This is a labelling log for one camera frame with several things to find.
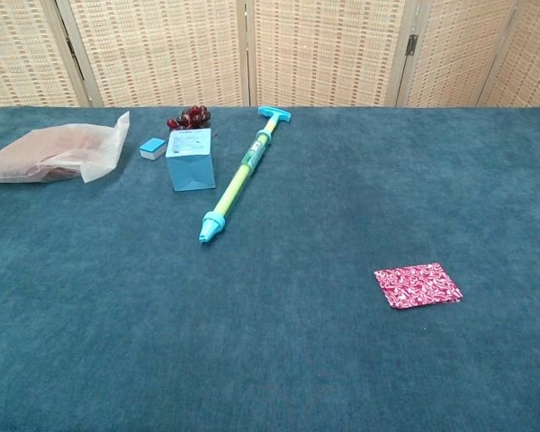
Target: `wicker panel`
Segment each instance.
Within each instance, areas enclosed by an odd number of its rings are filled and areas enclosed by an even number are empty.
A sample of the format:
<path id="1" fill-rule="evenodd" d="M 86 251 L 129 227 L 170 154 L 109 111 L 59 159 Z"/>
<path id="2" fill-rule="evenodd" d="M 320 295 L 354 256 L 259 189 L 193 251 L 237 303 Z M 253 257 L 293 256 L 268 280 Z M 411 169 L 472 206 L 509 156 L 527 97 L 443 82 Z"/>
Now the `wicker panel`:
<path id="1" fill-rule="evenodd" d="M 0 106 L 78 106 L 39 1 L 0 2 Z"/>
<path id="2" fill-rule="evenodd" d="M 404 0 L 254 5 L 258 104 L 383 104 Z"/>
<path id="3" fill-rule="evenodd" d="M 70 3 L 105 105 L 242 104 L 235 1 Z"/>
<path id="4" fill-rule="evenodd" d="M 529 0 L 503 52 L 484 101 L 492 106 L 540 106 L 540 0 Z"/>
<path id="5" fill-rule="evenodd" d="M 407 106 L 475 106 L 512 0 L 432 2 Z"/>

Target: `blue lid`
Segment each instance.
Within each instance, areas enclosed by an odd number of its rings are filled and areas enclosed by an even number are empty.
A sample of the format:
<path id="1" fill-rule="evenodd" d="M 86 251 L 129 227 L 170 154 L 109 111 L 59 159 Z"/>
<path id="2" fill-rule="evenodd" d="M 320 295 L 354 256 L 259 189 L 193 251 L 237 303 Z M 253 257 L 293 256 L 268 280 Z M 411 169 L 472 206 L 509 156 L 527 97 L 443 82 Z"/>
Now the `blue lid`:
<path id="1" fill-rule="evenodd" d="M 149 151 L 154 153 L 164 145 L 165 141 L 160 138 L 151 138 L 140 146 L 140 150 Z"/>

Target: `red patterned cloth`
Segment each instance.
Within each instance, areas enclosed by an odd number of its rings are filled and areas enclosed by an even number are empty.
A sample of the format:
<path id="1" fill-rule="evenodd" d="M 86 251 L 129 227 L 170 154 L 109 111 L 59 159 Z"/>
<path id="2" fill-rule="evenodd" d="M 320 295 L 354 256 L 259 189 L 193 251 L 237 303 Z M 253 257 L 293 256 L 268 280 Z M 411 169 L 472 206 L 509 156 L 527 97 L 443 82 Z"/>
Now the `red patterned cloth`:
<path id="1" fill-rule="evenodd" d="M 396 309 L 459 302 L 462 293 L 439 263 L 374 272 L 388 303 Z"/>

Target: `coaster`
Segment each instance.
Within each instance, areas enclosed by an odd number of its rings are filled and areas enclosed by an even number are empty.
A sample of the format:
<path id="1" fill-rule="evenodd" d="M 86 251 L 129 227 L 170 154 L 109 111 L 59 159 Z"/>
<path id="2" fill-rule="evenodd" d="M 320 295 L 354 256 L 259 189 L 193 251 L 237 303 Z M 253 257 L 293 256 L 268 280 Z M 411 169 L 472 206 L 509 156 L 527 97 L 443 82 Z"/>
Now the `coaster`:
<path id="1" fill-rule="evenodd" d="M 463 297 L 439 263 L 377 270 L 374 275 L 386 300 L 396 309 L 459 302 Z"/>

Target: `blue nozzle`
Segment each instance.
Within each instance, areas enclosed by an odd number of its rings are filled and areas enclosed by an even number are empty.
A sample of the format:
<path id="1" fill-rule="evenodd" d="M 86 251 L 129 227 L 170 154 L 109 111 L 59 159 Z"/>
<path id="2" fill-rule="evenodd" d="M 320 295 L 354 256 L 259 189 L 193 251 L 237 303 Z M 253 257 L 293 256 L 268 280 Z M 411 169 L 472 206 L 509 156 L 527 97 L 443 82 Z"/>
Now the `blue nozzle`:
<path id="1" fill-rule="evenodd" d="M 224 216 L 215 211 L 208 211 L 202 219 L 202 230 L 198 239 L 201 243 L 208 243 L 212 237 L 222 231 L 225 224 Z"/>
<path id="2" fill-rule="evenodd" d="M 262 114 L 265 117 L 275 117 L 277 122 L 290 122 L 290 118 L 292 117 L 289 112 L 272 106 L 259 106 L 258 114 Z"/>

